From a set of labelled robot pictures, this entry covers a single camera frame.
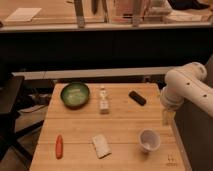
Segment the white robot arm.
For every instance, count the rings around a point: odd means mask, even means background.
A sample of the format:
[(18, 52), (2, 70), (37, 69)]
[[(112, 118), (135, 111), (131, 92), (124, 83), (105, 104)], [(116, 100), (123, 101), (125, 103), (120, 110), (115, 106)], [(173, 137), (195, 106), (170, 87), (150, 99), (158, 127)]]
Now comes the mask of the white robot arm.
[(160, 102), (164, 106), (164, 125), (171, 124), (174, 113), (185, 99), (213, 118), (213, 88), (204, 83), (206, 78), (207, 69), (199, 62), (174, 67), (166, 73), (166, 86), (160, 92)]

